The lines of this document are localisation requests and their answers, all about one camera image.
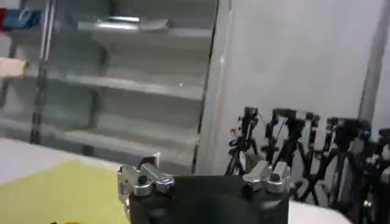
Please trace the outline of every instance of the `black tripod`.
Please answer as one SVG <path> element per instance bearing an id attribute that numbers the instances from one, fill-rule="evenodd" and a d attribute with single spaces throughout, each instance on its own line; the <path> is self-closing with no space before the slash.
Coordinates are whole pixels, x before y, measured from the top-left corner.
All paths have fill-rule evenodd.
<path id="1" fill-rule="evenodd" d="M 288 138 L 284 141 L 282 148 L 275 160 L 274 153 L 278 151 L 275 146 L 277 138 L 273 137 L 274 127 L 278 124 L 278 117 L 284 117 L 285 124 L 288 128 Z M 263 152 L 266 152 L 266 160 L 270 164 L 277 164 L 279 161 L 284 161 L 289 167 L 292 167 L 294 160 L 294 154 L 298 149 L 303 162 L 303 177 L 308 178 L 310 175 L 310 166 L 314 154 L 314 142 L 316 140 L 316 129 L 318 127 L 320 117 L 311 112 L 296 111 L 291 109 L 274 109 L 272 111 L 272 120 L 266 126 L 266 138 L 268 139 L 268 145 L 261 148 Z M 310 121 L 310 135 L 308 140 L 309 152 L 306 154 L 303 144 L 299 141 L 302 137 L 302 131 L 306 126 L 306 122 Z M 292 191 L 295 198 L 298 197 L 296 191 Z M 318 204 L 318 197 L 316 193 L 313 194 L 314 202 Z"/>
<path id="2" fill-rule="evenodd" d="M 238 173 L 238 175 L 244 175 L 245 170 L 241 164 L 241 161 L 239 160 L 239 155 L 241 152 L 245 153 L 250 148 L 253 148 L 255 155 L 258 155 L 257 144 L 252 137 L 253 130 L 258 123 L 257 115 L 257 108 L 245 107 L 244 117 L 238 118 L 238 120 L 241 121 L 241 126 L 239 128 L 241 135 L 238 136 L 235 140 L 229 142 L 229 146 L 233 148 L 229 150 L 231 159 L 226 168 L 225 175 L 233 175 L 236 173 Z"/>
<path id="3" fill-rule="evenodd" d="M 390 145 L 390 128 L 381 129 L 379 131 L 380 138 L 378 140 L 377 151 L 378 155 L 375 166 L 375 188 L 374 199 L 376 200 L 375 224 L 390 223 L 390 161 L 383 159 L 382 152 L 385 146 Z"/>
<path id="4" fill-rule="evenodd" d="M 299 201 L 305 201 L 310 193 L 315 194 L 314 187 L 319 180 L 324 180 L 325 174 L 329 164 L 334 158 L 337 159 L 336 170 L 336 183 L 332 187 L 330 192 L 329 205 L 331 208 L 337 209 L 343 213 L 346 212 L 346 209 L 350 207 L 349 202 L 342 203 L 339 201 L 340 185 L 342 179 L 342 173 L 344 169 L 344 162 L 347 159 L 350 168 L 355 176 L 359 176 L 360 170 L 355 159 L 355 155 L 349 151 L 351 142 L 356 138 L 361 138 L 367 141 L 370 138 L 370 125 L 368 122 L 359 121 L 357 119 L 349 118 L 338 118 L 331 117 L 327 119 L 327 135 L 325 137 L 325 146 L 322 151 L 321 156 L 321 165 L 319 171 L 316 175 L 312 175 L 308 179 L 309 185 L 306 191 L 301 197 L 298 198 Z M 336 148 L 333 148 L 329 152 L 329 148 L 332 144 L 333 134 L 335 133 L 334 143 L 337 145 Z"/>

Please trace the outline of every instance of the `yellow surface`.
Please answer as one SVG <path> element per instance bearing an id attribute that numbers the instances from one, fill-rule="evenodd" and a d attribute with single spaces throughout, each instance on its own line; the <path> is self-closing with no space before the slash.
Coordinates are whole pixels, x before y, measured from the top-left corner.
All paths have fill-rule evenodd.
<path id="1" fill-rule="evenodd" d="M 70 161 L 0 185 L 1 224 L 128 223 L 116 173 Z"/>

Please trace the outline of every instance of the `red object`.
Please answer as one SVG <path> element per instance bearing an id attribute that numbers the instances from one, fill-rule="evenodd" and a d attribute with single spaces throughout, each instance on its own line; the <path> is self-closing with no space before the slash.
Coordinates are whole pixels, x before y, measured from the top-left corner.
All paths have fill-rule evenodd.
<path id="1" fill-rule="evenodd" d="M 5 8 L 0 8 L 0 31 L 5 31 L 2 22 L 5 17 L 5 13 L 7 13 L 7 9 Z"/>

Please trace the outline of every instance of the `shelving unit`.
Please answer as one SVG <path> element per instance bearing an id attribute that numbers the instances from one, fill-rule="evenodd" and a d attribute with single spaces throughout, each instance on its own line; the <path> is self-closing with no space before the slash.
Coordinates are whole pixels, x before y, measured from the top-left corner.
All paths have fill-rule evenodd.
<path id="1" fill-rule="evenodd" d="M 47 88 L 41 89 L 48 98 L 42 137 L 127 156 L 161 152 L 162 162 L 189 171 L 199 138 L 218 1 L 168 0 L 158 11 L 150 8 L 151 3 L 161 4 L 157 0 L 102 0 L 93 9 L 86 4 L 76 8 L 76 1 L 48 1 L 58 6 L 53 27 L 46 28 L 53 36 L 44 64 Z M 145 30 L 105 21 L 133 15 L 164 18 L 169 26 Z M 30 88 L 40 75 L 42 35 L 40 30 L 23 30 L 8 36 L 18 44 L 16 57 L 30 62 L 28 76 L 9 80 L 11 93 L 3 93 L 3 110 L 16 101 L 18 107 L 8 111 L 19 113 L 34 108 Z M 29 135 L 32 112 L 24 112 L 22 119 L 0 114 L 0 127 Z"/>

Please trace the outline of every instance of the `white table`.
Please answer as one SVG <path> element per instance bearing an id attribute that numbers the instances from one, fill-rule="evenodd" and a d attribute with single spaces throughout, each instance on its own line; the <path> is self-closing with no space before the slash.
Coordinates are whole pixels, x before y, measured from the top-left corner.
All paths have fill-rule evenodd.
<path id="1" fill-rule="evenodd" d="M 85 164 L 104 166 L 113 172 L 116 171 L 119 165 L 100 159 L 87 158 L 47 147 L 0 138 L 0 184 L 58 166 L 71 159 L 76 159 Z M 289 224 L 329 223 L 349 224 L 350 222 L 336 211 L 290 202 Z"/>

